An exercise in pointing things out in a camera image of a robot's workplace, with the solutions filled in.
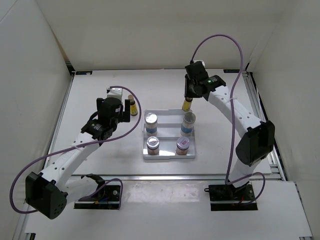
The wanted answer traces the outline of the blue-label silver-cap jar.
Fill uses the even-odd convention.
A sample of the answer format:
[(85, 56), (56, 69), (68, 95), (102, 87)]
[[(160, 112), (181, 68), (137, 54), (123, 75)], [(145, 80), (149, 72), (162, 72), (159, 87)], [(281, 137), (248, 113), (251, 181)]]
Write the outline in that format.
[(185, 113), (180, 127), (180, 134), (186, 137), (191, 136), (194, 130), (195, 121), (196, 115), (193, 112), (189, 111)]
[(145, 130), (148, 136), (156, 136), (158, 133), (158, 117), (153, 112), (146, 113), (144, 117)]

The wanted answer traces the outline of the brown spice jar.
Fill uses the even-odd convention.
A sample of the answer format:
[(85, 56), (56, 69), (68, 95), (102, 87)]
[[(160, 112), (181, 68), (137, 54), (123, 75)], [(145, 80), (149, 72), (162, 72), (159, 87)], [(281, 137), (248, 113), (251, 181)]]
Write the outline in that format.
[(178, 155), (186, 155), (190, 147), (190, 139), (186, 136), (181, 136), (177, 139), (175, 152)]
[(156, 136), (150, 136), (146, 141), (147, 152), (149, 155), (159, 153), (160, 140)]

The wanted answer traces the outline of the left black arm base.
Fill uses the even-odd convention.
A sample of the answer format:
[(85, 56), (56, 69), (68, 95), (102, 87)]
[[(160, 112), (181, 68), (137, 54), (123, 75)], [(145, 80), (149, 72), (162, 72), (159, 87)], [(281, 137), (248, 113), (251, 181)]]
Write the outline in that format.
[(81, 176), (90, 178), (97, 184), (97, 192), (92, 196), (85, 196), (74, 203), (76, 210), (119, 210), (122, 204), (123, 182), (119, 178), (105, 180), (95, 174)]

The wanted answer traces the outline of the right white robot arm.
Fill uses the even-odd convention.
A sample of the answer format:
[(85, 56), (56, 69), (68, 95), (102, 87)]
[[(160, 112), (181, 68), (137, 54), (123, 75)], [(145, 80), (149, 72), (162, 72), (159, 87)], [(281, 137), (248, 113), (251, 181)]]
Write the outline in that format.
[(227, 167), (224, 188), (226, 197), (236, 200), (258, 164), (273, 150), (275, 125), (270, 120), (262, 121), (231, 97), (226, 82), (218, 75), (209, 76), (201, 61), (191, 62), (185, 70), (185, 97), (204, 98), (229, 120), (232, 135), (240, 137), (238, 144), (231, 145), (231, 154), (237, 160), (234, 166)]

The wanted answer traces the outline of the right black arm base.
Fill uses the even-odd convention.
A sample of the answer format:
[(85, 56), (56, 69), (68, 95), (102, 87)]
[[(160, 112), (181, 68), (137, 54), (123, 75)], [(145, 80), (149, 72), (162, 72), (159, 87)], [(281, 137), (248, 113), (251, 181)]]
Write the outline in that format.
[(211, 184), (204, 188), (209, 194), (212, 212), (257, 211), (256, 196), (251, 183), (235, 188), (233, 185)]

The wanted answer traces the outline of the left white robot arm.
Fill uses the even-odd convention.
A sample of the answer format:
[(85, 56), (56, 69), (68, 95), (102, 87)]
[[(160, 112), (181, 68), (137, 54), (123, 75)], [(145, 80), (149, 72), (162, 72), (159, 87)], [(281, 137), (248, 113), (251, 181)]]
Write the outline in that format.
[(130, 122), (130, 101), (114, 97), (98, 98), (94, 112), (75, 141), (73, 149), (62, 153), (49, 167), (31, 172), (25, 180), (26, 202), (49, 219), (57, 218), (67, 204), (84, 198), (99, 201), (105, 197), (105, 180), (87, 174), (68, 182), (74, 171), (109, 139), (118, 123)]

